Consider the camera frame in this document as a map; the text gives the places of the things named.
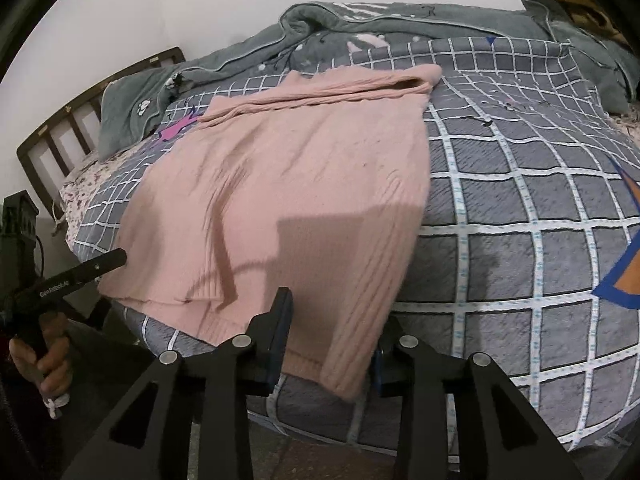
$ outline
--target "bed frame slat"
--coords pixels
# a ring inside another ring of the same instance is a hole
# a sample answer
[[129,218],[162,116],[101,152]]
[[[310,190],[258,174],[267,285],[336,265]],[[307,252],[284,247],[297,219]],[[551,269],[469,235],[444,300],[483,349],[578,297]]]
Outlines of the bed frame slat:
[[24,169],[24,173],[27,175],[33,189],[37,193],[39,199],[44,204],[44,207],[47,209],[47,212],[50,215],[55,215],[55,218],[62,217],[62,209],[57,205],[54,201],[53,197],[49,194],[46,186],[43,183],[42,178],[36,171],[33,161],[30,157],[30,152],[33,150],[39,143],[42,141],[47,143],[53,158],[55,159],[60,171],[65,176],[68,176],[70,171],[69,167],[66,164],[65,160],[62,158],[60,150],[56,146],[54,139],[51,137],[50,130],[59,125],[60,123],[67,122],[70,124],[71,129],[82,148],[84,153],[90,153],[91,149],[89,147],[89,143],[87,139],[82,134],[82,130],[78,125],[78,121],[74,117],[73,113],[78,108],[89,104],[91,108],[94,110],[95,115],[98,117],[98,121],[102,122],[102,110],[100,106],[100,96],[104,92],[104,89],[107,88],[107,85],[112,82],[120,79],[124,76],[135,74],[137,72],[142,72],[143,70],[147,70],[148,68],[153,68],[156,66],[161,66],[163,61],[173,61],[174,64],[182,63],[184,61],[184,54],[180,50],[179,47],[170,48],[169,50],[165,50],[164,52],[160,52],[155,56],[147,57],[142,61],[134,63],[131,66],[126,67],[124,70],[120,70],[119,72],[109,76],[107,79],[100,81],[98,84],[95,84],[87,91],[81,93],[78,97],[69,101],[65,106],[60,108],[56,113],[54,113],[49,119],[47,119],[44,123],[42,123],[29,137],[27,137],[24,142],[18,146],[17,155],[18,160],[22,164],[22,168]]
[[74,131],[74,135],[76,139],[80,143],[80,147],[85,155],[89,155],[91,153],[91,148],[89,148],[89,144],[86,142],[84,135],[82,134],[82,130],[80,130],[80,126],[78,126],[78,122],[73,115],[73,112],[69,112],[69,115],[66,117],[66,120],[71,124],[71,129]]

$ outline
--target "gray checkered bed sheet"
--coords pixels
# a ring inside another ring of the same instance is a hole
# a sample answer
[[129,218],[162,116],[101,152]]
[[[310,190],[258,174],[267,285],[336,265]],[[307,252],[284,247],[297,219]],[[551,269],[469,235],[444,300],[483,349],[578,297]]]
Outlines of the gray checkered bed sheet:
[[[640,225],[609,157],[640,180],[640,153],[613,129],[563,44],[433,40],[357,52],[316,72],[420,63],[439,64],[444,76],[424,114],[430,201],[394,314],[438,351],[492,355],[567,449],[594,442],[640,410],[638,313],[590,294]],[[204,111],[215,95],[272,88],[284,75],[196,89],[169,106],[162,124],[191,107]],[[82,261],[109,250],[145,169],[184,134],[151,142],[103,184],[73,246]],[[155,353],[211,348],[116,309]],[[347,404],[295,377],[283,376],[250,409],[275,431],[322,442],[393,454],[398,438],[397,399],[366,392]],[[451,399],[448,410],[455,463]]]

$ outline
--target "white wall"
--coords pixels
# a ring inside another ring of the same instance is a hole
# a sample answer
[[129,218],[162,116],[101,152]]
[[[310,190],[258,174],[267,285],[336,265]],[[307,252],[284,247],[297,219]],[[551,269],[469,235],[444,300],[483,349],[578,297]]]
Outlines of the white wall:
[[[290,5],[308,0],[58,0],[32,32],[0,84],[0,200],[31,189],[16,147],[47,117],[121,68],[178,45],[187,58],[244,40],[274,23]],[[406,1],[521,8],[519,0]],[[48,236],[41,211],[47,274],[73,263],[62,237]]]

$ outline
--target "pink sweater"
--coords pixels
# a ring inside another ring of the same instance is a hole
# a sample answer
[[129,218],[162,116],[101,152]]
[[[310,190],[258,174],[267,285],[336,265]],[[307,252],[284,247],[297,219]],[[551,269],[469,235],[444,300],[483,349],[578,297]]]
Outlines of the pink sweater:
[[217,345],[293,292],[284,372],[357,395],[428,193],[440,67],[337,68],[235,98],[149,168],[100,292]]

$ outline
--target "green blanket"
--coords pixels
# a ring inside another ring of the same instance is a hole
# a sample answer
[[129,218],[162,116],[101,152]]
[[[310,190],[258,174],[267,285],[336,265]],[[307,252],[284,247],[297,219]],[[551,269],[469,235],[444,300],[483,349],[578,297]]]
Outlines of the green blanket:
[[583,76],[600,91],[604,108],[626,111],[640,79],[636,58],[563,22],[543,0],[523,0],[527,10],[485,9],[453,4],[338,4],[312,2],[290,7],[277,24],[208,56],[155,68],[110,84],[102,99],[98,156],[106,160],[140,142],[162,119],[170,102],[204,84],[281,73],[315,65],[347,52],[348,35],[381,34],[389,41],[416,35],[425,40],[505,36],[571,41]]

